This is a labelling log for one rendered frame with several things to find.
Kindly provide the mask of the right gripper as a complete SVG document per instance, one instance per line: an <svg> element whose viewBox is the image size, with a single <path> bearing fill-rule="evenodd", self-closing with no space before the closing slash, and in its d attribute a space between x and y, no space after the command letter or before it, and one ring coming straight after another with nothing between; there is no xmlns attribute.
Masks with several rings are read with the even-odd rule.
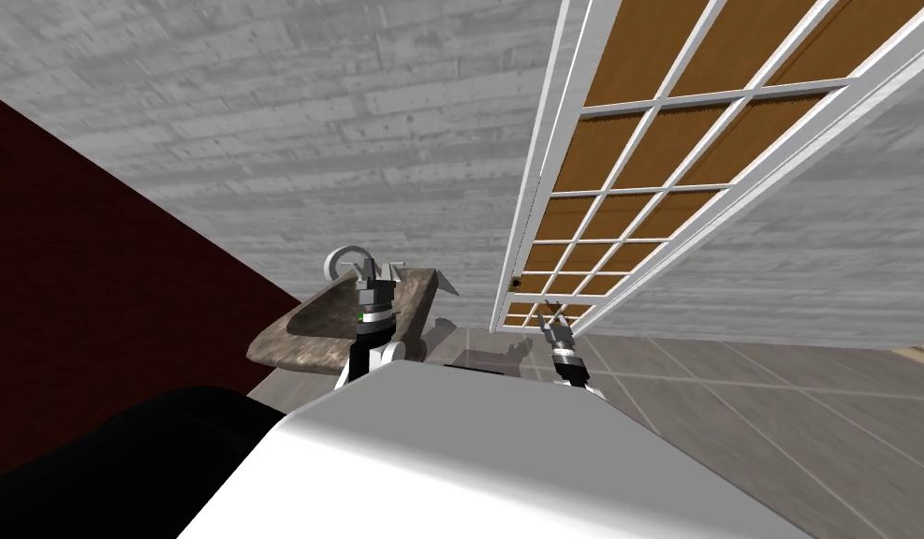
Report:
<svg viewBox="0 0 924 539"><path fill-rule="evenodd" d="M552 318L550 310L539 310L536 313L537 323L542 331L547 331L547 342L553 348L573 349L575 341L571 329L571 320L565 315L568 305L556 301L555 307L553 321L557 324L550 323Z"/></svg>

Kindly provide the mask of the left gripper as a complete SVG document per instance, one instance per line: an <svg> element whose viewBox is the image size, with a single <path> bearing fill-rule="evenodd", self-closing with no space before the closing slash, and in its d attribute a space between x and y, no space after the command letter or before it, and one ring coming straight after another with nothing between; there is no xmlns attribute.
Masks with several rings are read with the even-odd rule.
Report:
<svg viewBox="0 0 924 539"><path fill-rule="evenodd" d="M378 273L372 257L365 257L359 264L359 280L356 291L359 306L389 307L394 301L397 283L403 280L404 262L388 262L383 268L383 279L377 279Z"/></svg>

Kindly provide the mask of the silver curved faucet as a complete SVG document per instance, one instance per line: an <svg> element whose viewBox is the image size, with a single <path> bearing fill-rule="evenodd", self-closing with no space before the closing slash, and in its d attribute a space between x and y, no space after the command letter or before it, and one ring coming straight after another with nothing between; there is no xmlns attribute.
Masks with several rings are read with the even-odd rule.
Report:
<svg viewBox="0 0 924 539"><path fill-rule="evenodd" d="M350 268L359 280L359 264L365 257L372 257L376 264L377 279L383 279L383 268L386 263L381 263L377 258L371 255L367 249L358 245L346 245L335 249L325 260L323 267L324 277L327 281L334 281L340 275Z"/></svg>

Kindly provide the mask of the brown stone sink basin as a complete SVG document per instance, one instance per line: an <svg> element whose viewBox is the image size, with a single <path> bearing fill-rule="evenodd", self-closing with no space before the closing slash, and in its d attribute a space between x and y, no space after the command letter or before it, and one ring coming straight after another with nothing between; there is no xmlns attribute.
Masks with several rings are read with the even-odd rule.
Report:
<svg viewBox="0 0 924 539"><path fill-rule="evenodd" d="M393 339L405 345L405 357L421 361L427 352L422 331L438 290L457 295L443 272L401 269L395 286ZM270 323L250 343L246 356L256 363L287 371L339 375L356 339L358 311L353 270Z"/></svg>

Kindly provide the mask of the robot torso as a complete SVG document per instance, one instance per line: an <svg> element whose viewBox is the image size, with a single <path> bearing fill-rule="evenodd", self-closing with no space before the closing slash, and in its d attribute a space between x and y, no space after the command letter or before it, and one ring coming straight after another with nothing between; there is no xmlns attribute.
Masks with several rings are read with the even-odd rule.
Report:
<svg viewBox="0 0 924 539"><path fill-rule="evenodd" d="M179 539L813 539L595 394L396 361L291 412Z"/></svg>

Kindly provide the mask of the white door with brown panes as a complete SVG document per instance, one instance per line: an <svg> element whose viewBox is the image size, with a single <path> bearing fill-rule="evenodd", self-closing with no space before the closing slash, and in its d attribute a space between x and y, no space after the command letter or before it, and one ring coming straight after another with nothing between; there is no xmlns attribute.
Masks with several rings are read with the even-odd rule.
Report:
<svg viewBox="0 0 924 539"><path fill-rule="evenodd" d="M592 328L923 71L924 0L563 0L490 329Z"/></svg>

